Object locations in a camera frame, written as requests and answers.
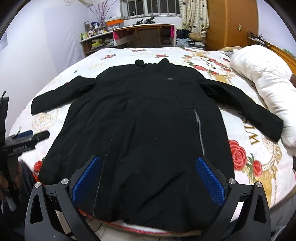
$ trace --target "white blanket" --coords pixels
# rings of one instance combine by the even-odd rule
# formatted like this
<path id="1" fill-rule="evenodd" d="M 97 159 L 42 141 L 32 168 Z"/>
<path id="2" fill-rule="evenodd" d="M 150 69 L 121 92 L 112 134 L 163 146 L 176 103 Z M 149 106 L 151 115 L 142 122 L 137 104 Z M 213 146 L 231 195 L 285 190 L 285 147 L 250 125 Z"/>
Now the white blanket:
<path id="1" fill-rule="evenodd" d="M 195 68 L 205 78 L 234 85 L 242 89 L 257 104 L 265 107 L 254 83 L 237 75 L 230 68 L 230 59 L 222 52 L 205 52 L 181 47 L 123 50 L 109 48 L 100 50 L 63 71 L 36 96 L 54 90 L 78 75 L 96 77 L 111 66 L 133 64 L 137 59 L 143 59 L 145 63 L 158 63 L 163 58 L 167 58 L 176 65 Z M 32 129 L 34 133 L 49 130 L 50 138 L 48 140 L 38 143 L 36 150 L 24 153 L 21 156 L 27 165 L 34 170 L 35 163 L 43 159 L 60 132 L 70 104 L 32 116 L 30 113 L 31 103 L 32 101 L 29 102 L 14 123 L 10 135 L 17 133 L 20 126 L 22 131 Z M 222 105 L 219 105 L 219 109 L 226 126 L 234 158 L 235 179 L 241 184 L 253 185 L 256 181 L 262 182 L 269 207 L 279 203 L 295 186 L 292 154 L 283 146 L 281 140 L 278 143 L 273 143 L 236 110 Z M 238 218 L 241 207 L 242 203 L 239 203 L 233 219 Z M 129 226 L 122 222 L 117 222 L 117 224 L 136 230 L 145 230 L 145 232 L 161 232 Z"/>

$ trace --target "silver zipper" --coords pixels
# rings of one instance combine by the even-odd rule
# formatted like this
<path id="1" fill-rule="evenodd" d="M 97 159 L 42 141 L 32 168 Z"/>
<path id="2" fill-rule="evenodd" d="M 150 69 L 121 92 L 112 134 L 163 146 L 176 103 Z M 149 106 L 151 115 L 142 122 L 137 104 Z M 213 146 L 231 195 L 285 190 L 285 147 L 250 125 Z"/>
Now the silver zipper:
<path id="1" fill-rule="evenodd" d="M 200 136 L 200 144 L 202 146 L 202 154 L 205 155 L 205 149 L 204 149 L 203 142 L 202 142 L 202 130 L 201 130 L 200 118 L 199 118 L 196 110 L 195 109 L 193 109 L 193 110 L 194 110 L 195 117 L 196 117 L 196 124 L 197 124 L 197 127 L 198 127 L 198 134 Z"/>

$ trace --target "bed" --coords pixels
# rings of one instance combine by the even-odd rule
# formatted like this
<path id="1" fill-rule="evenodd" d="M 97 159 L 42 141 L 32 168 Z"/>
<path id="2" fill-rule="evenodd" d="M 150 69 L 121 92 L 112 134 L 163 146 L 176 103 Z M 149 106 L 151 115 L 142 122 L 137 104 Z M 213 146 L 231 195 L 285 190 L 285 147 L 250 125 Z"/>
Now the bed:
<path id="1" fill-rule="evenodd" d="M 194 50 L 184 47 L 168 47 L 168 48 L 140 48 L 140 49 L 102 49 L 87 58 L 77 62 L 67 68 L 50 83 L 48 83 L 36 96 L 54 90 L 66 82 L 71 81 L 78 75 L 83 77 L 96 77 L 98 74 L 111 66 L 133 64 L 137 59 L 143 59 L 145 63 L 158 63 L 161 59 L 167 58 L 175 65 L 184 65 L 195 68 L 201 72 L 205 78 L 215 81 L 221 81 L 240 88 L 254 102 L 266 108 L 264 101 L 256 91 L 253 82 L 238 75 L 230 68 L 230 59 L 222 51 L 207 52 L 202 50 Z M 53 109 L 47 113 L 39 113 L 31 115 L 31 103 L 22 111 L 16 122 L 14 123 L 10 135 L 15 134 L 21 127 L 22 131 L 33 130 L 38 133 L 43 130 L 49 130 L 50 138 L 40 142 L 36 146 L 36 150 L 24 153 L 21 156 L 33 172 L 38 174 L 42 159 L 47 154 L 53 141 L 60 132 L 64 120 L 66 118 L 70 103 Z M 254 182 L 260 181 L 265 189 L 268 205 L 272 208 L 276 206 L 276 218 L 272 220 L 272 228 L 279 225 L 279 220 L 283 222 L 283 203 L 289 203 L 290 212 L 295 207 L 292 198 L 295 192 L 294 187 L 295 172 L 293 170 L 293 152 L 286 149 L 280 140 L 274 143 L 260 133 L 253 125 L 251 125 L 244 116 L 238 111 L 229 109 L 227 106 L 218 104 L 221 111 L 231 152 L 234 158 L 235 179 L 241 184 L 253 185 Z M 239 203 L 232 220 L 238 218 L 242 203 Z M 96 225 L 101 226 L 101 222 L 92 220 L 94 230 Z M 97 230 L 97 234 L 102 240 L 117 240 L 112 234 L 117 235 L 118 240 L 125 240 L 124 235 L 119 235 L 117 229 L 137 234 L 148 234 L 157 237 L 144 237 L 142 240 L 158 240 L 160 236 L 188 236 L 198 234 L 195 231 L 187 234 L 174 234 L 165 230 L 157 230 L 149 227 L 140 227 L 136 225 L 127 225 L 123 221 L 116 221 L 111 224 L 104 224 Z M 127 240 L 141 240 L 135 234 L 126 233 Z M 161 240 L 171 240 L 171 238 L 162 237 Z"/>

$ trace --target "black jacket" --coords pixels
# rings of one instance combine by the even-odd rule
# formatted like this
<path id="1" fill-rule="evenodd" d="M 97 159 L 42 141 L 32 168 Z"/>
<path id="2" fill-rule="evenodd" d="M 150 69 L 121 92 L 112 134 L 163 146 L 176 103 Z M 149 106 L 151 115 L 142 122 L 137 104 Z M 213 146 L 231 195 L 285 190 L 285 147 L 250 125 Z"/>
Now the black jacket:
<path id="1" fill-rule="evenodd" d="M 57 183 L 97 155 L 100 178 L 79 208 L 105 221 L 176 232 L 203 229 L 218 210 L 195 171 L 198 157 L 204 153 L 227 178 L 234 177 L 215 100 L 241 111 L 274 141 L 283 127 L 240 89 L 167 59 L 111 67 L 97 78 L 78 76 L 36 97 L 31 113 L 74 99 L 39 179 Z"/>

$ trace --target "white pillow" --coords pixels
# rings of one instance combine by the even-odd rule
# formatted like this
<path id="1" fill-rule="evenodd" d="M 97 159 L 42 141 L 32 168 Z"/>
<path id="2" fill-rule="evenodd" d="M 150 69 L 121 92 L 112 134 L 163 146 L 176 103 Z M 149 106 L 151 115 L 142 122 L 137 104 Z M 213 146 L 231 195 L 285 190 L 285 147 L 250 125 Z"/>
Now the white pillow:
<path id="1" fill-rule="evenodd" d="M 230 66 L 255 83 L 269 111 L 284 122 L 283 143 L 296 147 L 296 89 L 290 82 L 292 71 L 286 62 L 271 50 L 252 45 L 236 51 Z"/>

